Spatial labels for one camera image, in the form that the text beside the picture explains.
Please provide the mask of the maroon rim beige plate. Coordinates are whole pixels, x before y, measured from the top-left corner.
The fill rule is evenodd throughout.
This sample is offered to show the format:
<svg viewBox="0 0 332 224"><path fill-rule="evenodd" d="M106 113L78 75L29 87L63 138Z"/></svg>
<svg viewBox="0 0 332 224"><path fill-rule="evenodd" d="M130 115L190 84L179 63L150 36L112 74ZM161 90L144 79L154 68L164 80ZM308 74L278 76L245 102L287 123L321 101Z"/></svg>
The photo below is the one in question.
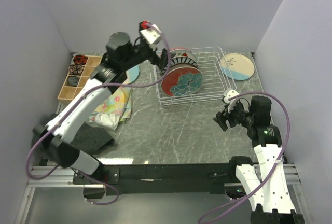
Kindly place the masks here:
<svg viewBox="0 0 332 224"><path fill-rule="evenodd" d="M199 69L191 64L187 64L187 63L180 63L180 64L176 64L170 67L169 71L166 73L166 69L164 69L160 75L161 76L167 76L167 77L171 77L171 76L179 76L182 74L187 74L187 73L198 73Z"/></svg>

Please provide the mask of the blue striped white plate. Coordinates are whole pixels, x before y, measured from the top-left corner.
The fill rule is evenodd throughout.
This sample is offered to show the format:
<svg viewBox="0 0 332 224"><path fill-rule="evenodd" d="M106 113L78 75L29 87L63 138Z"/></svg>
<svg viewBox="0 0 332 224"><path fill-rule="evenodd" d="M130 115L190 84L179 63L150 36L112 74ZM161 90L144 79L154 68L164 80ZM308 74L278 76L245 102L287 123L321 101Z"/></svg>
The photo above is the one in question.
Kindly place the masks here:
<svg viewBox="0 0 332 224"><path fill-rule="evenodd" d="M178 64L187 64L198 68L197 62L194 59L186 56L177 56L171 59L171 67L176 66Z"/></svg>

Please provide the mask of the watermelon pattern plate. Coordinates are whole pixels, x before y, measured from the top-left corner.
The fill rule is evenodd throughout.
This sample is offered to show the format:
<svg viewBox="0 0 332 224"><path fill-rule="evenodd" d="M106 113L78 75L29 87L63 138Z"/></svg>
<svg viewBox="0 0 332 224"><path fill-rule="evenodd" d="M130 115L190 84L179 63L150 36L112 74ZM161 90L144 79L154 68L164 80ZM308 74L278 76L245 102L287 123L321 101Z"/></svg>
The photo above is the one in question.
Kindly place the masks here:
<svg viewBox="0 0 332 224"><path fill-rule="evenodd" d="M171 49L171 53L174 53L174 57L189 57L190 59L197 61L195 55L187 48L179 47Z"/></svg>

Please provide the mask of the red teal floral plate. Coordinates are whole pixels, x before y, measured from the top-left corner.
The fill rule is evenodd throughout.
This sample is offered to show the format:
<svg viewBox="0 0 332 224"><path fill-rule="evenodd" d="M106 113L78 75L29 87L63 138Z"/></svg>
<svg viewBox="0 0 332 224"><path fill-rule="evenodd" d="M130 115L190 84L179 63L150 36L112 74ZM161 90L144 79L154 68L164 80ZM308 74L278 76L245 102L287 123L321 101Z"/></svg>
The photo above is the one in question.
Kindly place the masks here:
<svg viewBox="0 0 332 224"><path fill-rule="evenodd" d="M203 85L203 74L195 67L173 68L162 80L161 90L168 96L187 96Z"/></svg>

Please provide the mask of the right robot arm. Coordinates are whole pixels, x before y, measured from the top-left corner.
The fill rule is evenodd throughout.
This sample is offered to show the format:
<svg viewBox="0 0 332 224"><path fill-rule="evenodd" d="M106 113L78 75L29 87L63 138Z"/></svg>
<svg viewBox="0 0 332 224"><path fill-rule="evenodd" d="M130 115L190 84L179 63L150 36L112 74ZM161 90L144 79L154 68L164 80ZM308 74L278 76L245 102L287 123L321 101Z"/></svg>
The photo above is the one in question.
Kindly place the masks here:
<svg viewBox="0 0 332 224"><path fill-rule="evenodd" d="M253 96L245 109L238 92L230 90L223 101L226 106L214 121L223 131L236 125L246 128L260 171L258 176L249 157L231 158L228 177L240 182L246 194L236 205L249 200L251 223L304 223L289 195L282 161L286 142L282 141L279 128L271 123L271 99L266 95Z"/></svg>

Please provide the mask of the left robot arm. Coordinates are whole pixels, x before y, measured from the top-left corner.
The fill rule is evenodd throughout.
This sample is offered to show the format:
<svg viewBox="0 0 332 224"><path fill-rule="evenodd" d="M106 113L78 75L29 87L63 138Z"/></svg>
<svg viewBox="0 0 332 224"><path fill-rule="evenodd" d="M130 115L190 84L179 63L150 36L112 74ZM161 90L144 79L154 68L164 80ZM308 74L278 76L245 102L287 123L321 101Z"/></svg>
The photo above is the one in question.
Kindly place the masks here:
<svg viewBox="0 0 332 224"><path fill-rule="evenodd" d="M104 176L102 163L95 157L71 145L77 131L94 110L119 87L127 87L126 72L149 60L159 68L170 68L170 48L165 43L162 55L156 54L156 44L165 40L163 33L152 25L141 30L139 43L133 45L127 33L117 32L110 36L102 62L90 75L83 89L54 119L45 126L38 125L34 133L39 137L31 148L42 147L49 160L63 168L71 167L85 173L91 183L99 183Z"/></svg>

